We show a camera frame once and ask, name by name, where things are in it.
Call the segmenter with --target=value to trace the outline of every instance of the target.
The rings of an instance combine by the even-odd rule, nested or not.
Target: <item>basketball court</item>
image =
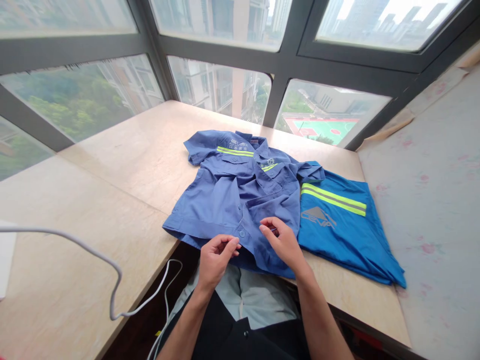
[[[339,142],[355,126],[359,119],[299,119],[285,117],[285,122],[293,134],[304,138],[322,135],[333,141],[333,145]]]

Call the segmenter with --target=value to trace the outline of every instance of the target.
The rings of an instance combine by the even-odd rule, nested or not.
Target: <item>blue work shirt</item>
[[[366,182],[325,171],[321,184],[304,184],[298,243],[379,283],[407,286]]]
[[[243,246],[235,259],[238,266],[292,279],[292,270],[260,232],[260,220],[278,217],[296,236],[300,183],[319,183],[323,168],[298,162],[269,147],[264,137],[239,131],[198,131],[184,144],[188,161],[200,168],[163,228],[197,248],[218,234],[233,235]]]

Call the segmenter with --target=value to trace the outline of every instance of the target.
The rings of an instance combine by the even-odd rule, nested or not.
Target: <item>white cable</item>
[[[155,347],[155,343],[157,343],[156,350],[155,350],[155,355],[153,356],[153,360],[155,360],[157,358],[157,353],[159,352],[159,347],[160,347],[160,340],[161,340],[161,338],[164,334],[165,329],[167,328],[167,325],[169,324],[169,302],[167,300],[167,290],[169,289],[170,285],[174,282],[174,280],[177,278],[177,276],[180,274],[180,271],[184,267],[184,265],[182,264],[182,262],[180,260],[174,260],[174,261],[180,263],[180,270],[178,270],[176,275],[173,277],[173,279],[168,283],[168,285],[165,288],[164,298],[165,298],[165,306],[166,306],[166,318],[165,318],[166,320],[165,320],[165,325],[163,326],[163,329],[160,331],[160,334],[158,335],[157,339],[153,343],[152,350]],[[150,354],[148,354],[148,357],[146,358],[146,360],[150,360]]]
[[[75,237],[73,235],[70,235],[66,232],[63,232],[63,231],[60,231],[60,230],[54,230],[54,229],[48,229],[48,228],[44,228],[44,227],[21,227],[21,226],[0,226],[0,233],[45,233],[45,234],[53,234],[53,235],[58,235],[58,236],[61,236],[65,239],[68,239],[70,240],[71,242],[77,244],[78,246],[80,246],[82,249],[88,251],[90,254],[92,254],[93,256],[103,260],[104,262],[110,264],[116,271],[116,273],[118,274],[118,278],[116,280],[116,283],[115,283],[115,286],[113,287],[113,291],[111,292],[111,297],[110,297],[110,320],[112,321],[115,321],[117,320],[119,317],[123,316],[123,317],[130,317],[132,315],[135,315],[136,313],[138,313],[146,304],[148,304],[148,302],[150,300],[152,300],[160,291],[160,288],[162,287],[162,285],[164,284],[164,281],[165,281],[165,278],[167,277],[167,273],[169,272],[169,266],[170,266],[170,262],[172,261],[175,261],[175,262],[179,262],[181,267],[180,267],[180,270],[178,271],[178,273],[175,275],[175,277],[173,278],[172,281],[170,281],[170,283],[168,284],[168,286],[170,286],[170,284],[175,280],[175,278],[178,276],[178,274],[180,273],[180,271],[182,270],[182,267],[183,267],[183,264],[181,261],[179,260],[175,260],[175,259],[170,259],[168,260],[168,262],[166,263],[166,269],[165,269],[165,275],[163,275],[163,279],[161,280],[160,282],[160,285],[158,286],[158,288],[156,289],[155,293],[153,293],[152,296],[150,296],[147,300],[145,300],[145,302],[140,305],[139,307],[137,307],[134,311],[131,311],[131,312],[121,312],[120,314],[118,315],[114,315],[114,309],[115,309],[115,294],[117,292],[117,289],[120,285],[120,281],[122,281],[122,269],[120,268],[120,266],[113,260],[109,259],[107,256],[103,255],[102,253],[96,251],[94,248],[90,247],[89,245],[87,245],[85,242],[83,242],[82,240],[80,240],[78,237]],[[167,303],[167,320],[168,320],[168,303]]]

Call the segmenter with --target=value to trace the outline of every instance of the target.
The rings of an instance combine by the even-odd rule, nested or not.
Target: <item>wooden table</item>
[[[197,172],[183,141],[209,129],[266,137],[298,161],[364,180],[355,152],[167,101],[0,182],[0,220],[64,230],[111,257],[124,273],[115,312],[134,309],[178,245],[162,224]],[[410,346],[393,287],[304,254],[331,305]],[[0,356],[101,357],[125,323],[109,319],[115,279],[69,241],[19,234],[0,302]]]

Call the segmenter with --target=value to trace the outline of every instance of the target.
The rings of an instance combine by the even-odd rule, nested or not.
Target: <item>yellow reflective stripe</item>
[[[230,154],[230,155],[236,155],[236,156],[246,156],[246,157],[251,157],[253,158],[254,155],[253,154],[237,154],[235,152],[230,152],[230,151],[224,151],[224,150],[221,150],[221,149],[217,149],[217,151],[221,152],[221,153],[225,153],[225,154]]]
[[[361,215],[361,216],[367,216],[367,213],[363,210],[360,210],[360,209],[357,209],[357,208],[354,208],[354,207],[351,207],[351,206],[348,206],[348,205],[345,205],[345,204],[342,204],[340,202],[337,202],[335,200],[332,200],[328,197],[324,197],[314,191],[311,191],[309,190],[308,188],[304,188],[302,189],[302,191],[300,192],[300,194],[309,194],[309,195],[312,195],[320,200],[323,200],[327,203],[330,203],[332,205],[335,205],[335,206],[338,206],[342,209],[345,209],[345,210],[348,210],[349,212],[352,212],[352,213],[355,213],[355,214],[358,214],[358,215]]]
[[[273,165],[264,167],[262,170],[263,170],[263,171],[268,171],[268,170],[270,170],[271,168],[274,168],[274,167],[277,166],[277,165],[278,165],[278,164],[273,164]]]
[[[359,207],[359,208],[362,208],[362,209],[365,209],[365,210],[367,209],[367,205],[365,205],[364,203],[349,199],[348,197],[343,197],[343,196],[334,194],[333,192],[330,192],[330,191],[323,190],[322,188],[313,186],[312,184],[304,183],[302,185],[302,189],[305,189],[305,188],[310,188],[313,191],[325,194],[326,196],[328,196],[330,198],[340,200],[341,202],[344,202],[344,203],[347,203],[347,204],[350,204],[350,205],[353,205],[353,206],[356,206],[356,207]]]
[[[218,151],[223,150],[222,153],[225,152],[225,151],[228,151],[228,152],[236,153],[236,154],[239,154],[239,155],[247,155],[247,154],[248,154],[248,155],[253,155],[253,154],[254,154],[254,153],[251,152],[251,151],[233,150],[233,149],[228,149],[228,148],[226,148],[226,147],[221,147],[221,146],[218,146],[216,149],[217,149]]]

